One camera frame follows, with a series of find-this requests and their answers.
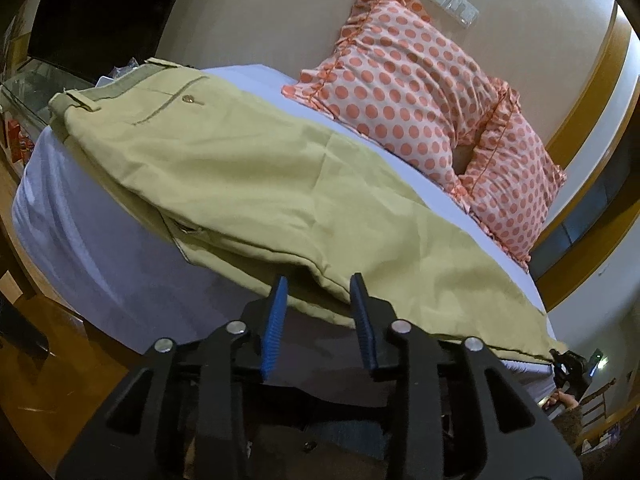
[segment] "wall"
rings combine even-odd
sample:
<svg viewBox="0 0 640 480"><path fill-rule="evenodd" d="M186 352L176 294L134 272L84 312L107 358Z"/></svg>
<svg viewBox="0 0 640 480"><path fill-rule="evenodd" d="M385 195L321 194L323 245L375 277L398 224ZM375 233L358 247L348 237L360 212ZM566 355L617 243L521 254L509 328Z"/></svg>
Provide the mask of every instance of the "wall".
<svg viewBox="0 0 640 480"><path fill-rule="evenodd" d="M177 0L159 57L200 68L263 63L291 76L327 57L354 0ZM426 6L436 26L522 94L543 140L558 129L591 73L613 0L470 0L469 29Z"/></svg>
<svg viewBox="0 0 640 480"><path fill-rule="evenodd" d="M549 313L559 340L579 348L628 313L640 294L638 247L640 220L598 270Z"/></svg>
<svg viewBox="0 0 640 480"><path fill-rule="evenodd" d="M607 326L593 338L581 343L575 347L575 351L589 358L596 348L600 348L604 352L604 355L609 358L609 362L603 370L596 372L587 394L596 391L616 378L616 384L605 394L607 413L610 415L626 404L629 386L626 382L626 375L636 369L638 359L640 359L640 332L631 314L627 314L619 322Z"/></svg>
<svg viewBox="0 0 640 480"><path fill-rule="evenodd" d="M20 35L31 32L33 28L33 20L36 18L36 11L38 10L38 4L40 0L27 0L24 6L24 13L22 14L22 27L20 28Z"/></svg>

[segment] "metal bolt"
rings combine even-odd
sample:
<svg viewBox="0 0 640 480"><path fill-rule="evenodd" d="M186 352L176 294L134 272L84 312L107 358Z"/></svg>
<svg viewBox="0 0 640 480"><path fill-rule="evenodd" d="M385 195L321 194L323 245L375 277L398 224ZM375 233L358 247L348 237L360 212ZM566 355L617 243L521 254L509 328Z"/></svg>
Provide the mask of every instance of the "metal bolt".
<svg viewBox="0 0 640 480"><path fill-rule="evenodd" d="M316 447L318 447L318 443L310 440L309 442L305 442L305 445L302 447L302 451L305 453L311 453Z"/></svg>
<svg viewBox="0 0 640 480"><path fill-rule="evenodd" d="M166 354L173 347L174 342L165 337L163 337L162 339L158 339L158 341L156 341L156 344L154 345L156 352L160 352L161 354Z"/></svg>
<svg viewBox="0 0 640 480"><path fill-rule="evenodd" d="M484 348L484 343L477 337L468 337L465 339L465 346L472 352L479 352Z"/></svg>
<svg viewBox="0 0 640 480"><path fill-rule="evenodd" d="M393 330L397 334L408 334L411 332L411 323L405 321L404 319L396 319L391 324L391 330Z"/></svg>
<svg viewBox="0 0 640 480"><path fill-rule="evenodd" d="M231 321L226 326L226 331L233 335L243 334L246 330L246 325L242 321Z"/></svg>

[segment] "white bed sheet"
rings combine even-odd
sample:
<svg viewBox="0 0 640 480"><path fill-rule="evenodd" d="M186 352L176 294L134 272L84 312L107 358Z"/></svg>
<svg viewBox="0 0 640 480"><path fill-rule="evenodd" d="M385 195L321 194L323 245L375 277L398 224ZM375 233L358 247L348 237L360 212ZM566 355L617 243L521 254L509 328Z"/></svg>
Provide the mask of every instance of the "white bed sheet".
<svg viewBox="0 0 640 480"><path fill-rule="evenodd" d="M379 146L284 98L280 88L292 82L288 76L261 65L204 72L378 152L429 208L468 232L543 309L531 277L437 186ZM139 352L159 337L178 343L203 338L256 298L223 276L188 264L175 246L146 231L76 164L50 128L38 139L18 187L13 218L25 250L58 293L101 330ZM550 323L548 330L554 336ZM549 366L505 364L535 399L553 389ZM273 382L350 404L376 406L386 397L385 385L372 383L361 370L352 331L294 310L287 315Z"/></svg>

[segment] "screw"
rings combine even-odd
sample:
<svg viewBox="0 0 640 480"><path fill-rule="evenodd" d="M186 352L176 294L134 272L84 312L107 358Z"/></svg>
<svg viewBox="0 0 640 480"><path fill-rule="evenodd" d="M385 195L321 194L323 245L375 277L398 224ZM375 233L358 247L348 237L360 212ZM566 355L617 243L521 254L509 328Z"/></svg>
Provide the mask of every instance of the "screw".
<svg viewBox="0 0 640 480"><path fill-rule="evenodd" d="M484 343L477 337L469 337L465 339L465 346L472 352L479 352L484 348Z"/></svg>
<svg viewBox="0 0 640 480"><path fill-rule="evenodd" d="M156 344L154 345L156 352L160 352L161 354L166 354L173 347L174 342L165 337L163 337L162 339L158 339L158 341L156 341Z"/></svg>
<svg viewBox="0 0 640 480"><path fill-rule="evenodd" d="M246 325L242 321L231 321L226 326L226 331L233 335L243 334L246 330Z"/></svg>
<svg viewBox="0 0 640 480"><path fill-rule="evenodd" d="M396 319L391 324L391 330L393 330L397 334L408 334L411 332L411 323L405 321L404 319Z"/></svg>

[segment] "belt loop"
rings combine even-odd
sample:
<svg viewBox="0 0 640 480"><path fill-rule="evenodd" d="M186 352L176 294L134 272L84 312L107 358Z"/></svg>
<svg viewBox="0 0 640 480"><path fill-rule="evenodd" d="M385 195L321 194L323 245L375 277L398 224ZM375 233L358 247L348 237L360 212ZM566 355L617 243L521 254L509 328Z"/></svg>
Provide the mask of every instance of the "belt loop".
<svg viewBox="0 0 640 480"><path fill-rule="evenodd" d="M174 63L173 61L167 61L164 59L158 59L157 57L150 57L149 59L147 59L145 61L145 63L151 63L154 65L160 65L160 66L165 66L168 68L184 68L182 65L178 65L177 63Z"/></svg>
<svg viewBox="0 0 640 480"><path fill-rule="evenodd" d="M71 97L74 101L80 103L90 112L97 112L98 110L102 109L102 107L98 103L92 101L87 96L82 95L78 90L66 90L65 94Z"/></svg>

